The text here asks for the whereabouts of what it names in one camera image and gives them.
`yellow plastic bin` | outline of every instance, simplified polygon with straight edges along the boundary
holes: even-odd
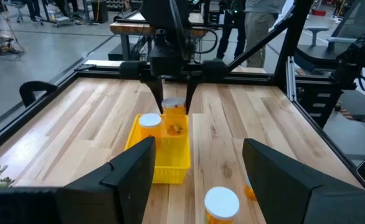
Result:
[[[134,146],[141,139],[138,120],[142,114],[134,119],[125,150]],[[188,116],[185,115],[188,129]],[[191,148],[189,145],[189,131],[180,135],[169,135],[162,123],[162,136],[160,146],[156,146],[155,170],[153,184],[181,184],[184,182],[187,171],[191,168]]]

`gray floor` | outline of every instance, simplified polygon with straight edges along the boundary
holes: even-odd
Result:
[[[9,15],[16,13],[9,9]],[[327,26],[330,30],[318,34],[318,45],[326,45],[328,38],[337,24],[329,20],[330,10],[325,17],[310,16],[306,26]],[[56,28],[52,24],[33,24],[29,18],[17,23],[11,19],[10,25],[20,44],[27,49],[27,53],[18,61],[0,59],[0,116],[11,108],[21,105],[18,91],[21,84],[31,80],[55,82],[72,69],[88,59],[106,60],[107,53],[120,43],[118,36],[112,36],[109,25],[117,12],[109,12],[109,21],[99,26],[64,26]],[[5,33],[11,35],[10,28],[2,17],[0,27]],[[285,38],[285,33],[273,39],[266,47],[265,71],[273,73],[277,64],[278,55]],[[214,35],[209,33],[202,41],[202,50],[212,47]],[[230,35],[224,62],[229,63],[234,58],[237,40],[237,31]],[[304,31],[300,38],[301,44],[311,43],[311,34]],[[201,56],[201,60],[213,59],[216,51]],[[350,154],[355,163],[365,155],[365,123],[350,121],[339,113],[333,112],[325,131],[333,141],[347,154]]]

